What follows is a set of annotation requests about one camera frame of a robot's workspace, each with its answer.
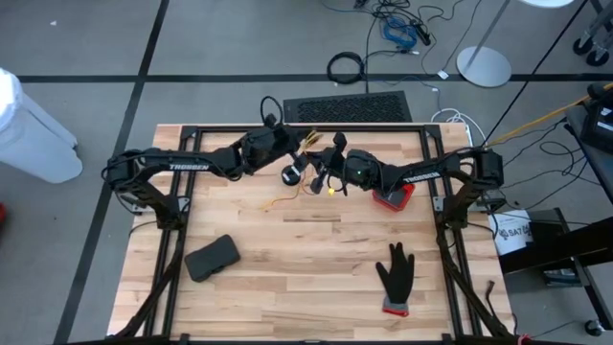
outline white cable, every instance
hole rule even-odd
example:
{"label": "white cable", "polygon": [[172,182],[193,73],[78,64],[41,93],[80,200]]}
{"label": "white cable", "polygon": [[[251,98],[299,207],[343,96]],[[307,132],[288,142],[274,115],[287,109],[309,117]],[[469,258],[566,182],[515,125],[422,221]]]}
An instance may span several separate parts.
{"label": "white cable", "polygon": [[445,108],[445,109],[441,109],[437,112],[434,113],[434,115],[432,115],[432,118],[430,118],[430,122],[436,122],[435,119],[437,118],[437,116],[443,114],[444,112],[447,111],[453,111],[455,112],[455,114],[453,114],[452,117],[448,118],[447,120],[445,120],[447,123],[463,123],[465,125],[467,125],[466,120],[469,120],[475,127],[477,127],[477,130],[479,130],[479,134],[481,134],[481,136],[483,137],[484,142],[486,141],[486,134],[481,130],[481,128],[479,127],[479,125],[477,125],[477,123],[472,120],[470,118],[470,116],[461,113],[460,110],[458,109],[454,109],[454,108]]}

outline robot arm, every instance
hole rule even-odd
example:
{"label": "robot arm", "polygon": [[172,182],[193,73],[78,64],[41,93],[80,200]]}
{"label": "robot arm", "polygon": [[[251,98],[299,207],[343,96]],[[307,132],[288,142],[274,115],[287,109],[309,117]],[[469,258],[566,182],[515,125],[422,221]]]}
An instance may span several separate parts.
{"label": "robot arm", "polygon": [[286,154],[295,155],[311,130],[275,123],[274,116],[268,115],[263,127],[211,152],[128,150],[108,160],[102,178],[113,192],[130,193],[136,203],[153,209],[158,228],[179,229],[185,220],[178,198],[163,195],[148,180],[159,172],[206,172],[237,181]]}
{"label": "robot arm", "polygon": [[[345,196],[348,184],[387,196],[406,184],[439,177],[455,178],[463,182],[464,186],[457,194],[447,196],[440,217],[444,223],[459,227],[466,227],[466,212],[470,204],[484,191],[498,189],[504,183],[502,157],[489,149],[459,149],[442,157],[396,166],[381,162],[362,149],[350,149],[347,156],[344,156],[347,140],[342,133],[336,133],[333,142],[333,148],[301,154],[294,161],[293,167],[284,171],[299,175],[311,164],[318,174],[311,182],[312,192],[321,193],[324,180],[329,183],[329,179],[335,177],[341,180],[341,188],[336,192],[342,191]],[[471,172],[464,172],[463,165],[471,166]]]}

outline white round base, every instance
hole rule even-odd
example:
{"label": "white round base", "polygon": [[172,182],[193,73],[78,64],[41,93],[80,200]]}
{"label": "white round base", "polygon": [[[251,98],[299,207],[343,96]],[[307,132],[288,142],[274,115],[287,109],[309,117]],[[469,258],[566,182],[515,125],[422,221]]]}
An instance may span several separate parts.
{"label": "white round base", "polygon": [[456,65],[460,74],[473,84],[483,87],[507,83],[511,78],[511,64],[505,56],[488,47],[482,47],[470,67],[466,68],[476,48],[468,47],[458,55]]}

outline chair wheel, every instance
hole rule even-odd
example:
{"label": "chair wheel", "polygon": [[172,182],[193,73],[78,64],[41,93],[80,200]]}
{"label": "chair wheel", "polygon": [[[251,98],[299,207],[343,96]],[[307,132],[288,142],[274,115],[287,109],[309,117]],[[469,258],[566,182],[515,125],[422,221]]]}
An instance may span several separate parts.
{"label": "chair wheel", "polygon": [[592,336],[601,336],[602,335],[602,326],[598,320],[587,321],[583,328],[585,332]]}
{"label": "chair wheel", "polygon": [[575,54],[577,55],[583,55],[587,52],[589,52],[590,50],[592,50],[592,47],[594,46],[594,41],[592,40],[592,38],[589,38],[585,44],[583,44],[582,47],[579,47],[579,44],[581,42],[581,39],[577,39],[575,41],[575,43],[573,43],[573,52],[575,52]]}
{"label": "chair wheel", "polygon": [[609,61],[609,52],[604,53],[599,60],[596,60],[596,52],[591,52],[587,55],[587,59],[585,60],[588,65],[594,67],[602,66],[606,64],[607,61]]}

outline cable coil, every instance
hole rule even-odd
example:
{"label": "cable coil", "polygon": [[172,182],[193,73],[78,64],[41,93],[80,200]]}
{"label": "cable coil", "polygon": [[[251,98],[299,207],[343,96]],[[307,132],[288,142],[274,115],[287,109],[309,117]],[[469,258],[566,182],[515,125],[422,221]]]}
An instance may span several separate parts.
{"label": "cable coil", "polygon": [[[341,59],[341,58],[348,58],[350,60],[355,61],[355,63],[357,63],[357,65],[359,66],[359,72],[356,73],[355,76],[348,78],[348,79],[339,79],[338,77],[334,76],[332,74],[332,64],[334,64],[336,60]],[[362,57],[360,57],[358,54],[354,52],[338,53],[337,55],[332,57],[332,59],[328,62],[326,73],[330,81],[334,81],[336,83],[344,84],[344,85],[353,84],[355,82],[362,80],[362,76],[364,75],[364,62],[362,62]]]}

